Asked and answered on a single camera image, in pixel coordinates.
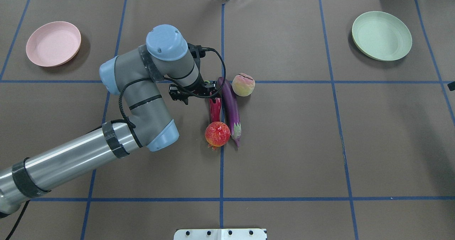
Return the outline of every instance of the pink plate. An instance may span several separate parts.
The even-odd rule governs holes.
[[[31,62],[40,66],[67,63],[81,47],[81,33],[73,24],[54,21],[41,26],[27,41],[26,52]]]

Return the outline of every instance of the silver metal tube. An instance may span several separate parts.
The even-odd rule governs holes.
[[[112,126],[119,143],[128,153],[139,148],[127,124],[114,123]],[[116,159],[102,129],[98,129],[28,159],[25,167],[36,186],[51,190]],[[12,214],[28,199],[14,183],[12,167],[1,171],[0,212]]]

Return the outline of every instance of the light blue cap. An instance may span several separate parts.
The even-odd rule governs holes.
[[[103,84],[106,86],[107,90],[114,94],[119,95],[120,91],[118,90],[117,83],[115,82],[115,61],[118,56],[104,62],[100,66],[100,78]]]
[[[187,41],[178,29],[171,25],[159,25],[147,34],[148,52],[159,60],[171,62],[181,59],[188,52]]]
[[[158,151],[166,146],[171,145],[178,140],[180,134],[177,131],[174,120],[171,120],[170,123],[162,130],[155,139],[147,145],[147,148],[150,151]]]

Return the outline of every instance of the peach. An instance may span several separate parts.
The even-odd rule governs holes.
[[[253,92],[255,84],[256,82],[251,76],[240,73],[232,80],[232,89],[238,96],[245,97]]]

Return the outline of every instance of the tabletop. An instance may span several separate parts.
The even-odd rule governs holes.
[[[252,227],[280,240],[453,238],[455,11],[444,9],[454,1],[0,0],[2,169],[120,118],[98,68],[154,26],[220,51],[229,80],[256,80],[238,98],[240,147],[217,151],[203,135],[206,101],[174,102],[159,83],[179,140],[32,199],[12,239]],[[372,10],[408,26],[406,57],[379,62],[357,49],[352,23]],[[80,51],[58,67],[34,65],[29,36],[57,20],[79,28]],[[218,58],[207,55],[200,71],[218,78]],[[2,237],[17,216],[2,219]]]

